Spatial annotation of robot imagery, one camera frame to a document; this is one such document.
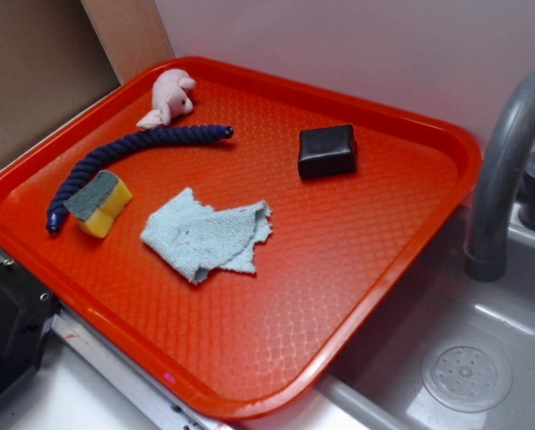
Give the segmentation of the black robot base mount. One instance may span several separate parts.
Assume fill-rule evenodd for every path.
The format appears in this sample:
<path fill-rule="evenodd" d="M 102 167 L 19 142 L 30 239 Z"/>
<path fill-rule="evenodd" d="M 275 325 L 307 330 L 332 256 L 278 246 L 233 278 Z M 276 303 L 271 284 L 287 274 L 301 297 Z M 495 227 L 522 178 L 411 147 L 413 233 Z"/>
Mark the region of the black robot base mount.
<path fill-rule="evenodd" d="M 57 308 L 54 293 L 21 264 L 0 262 L 0 401 L 38 372 Z"/>

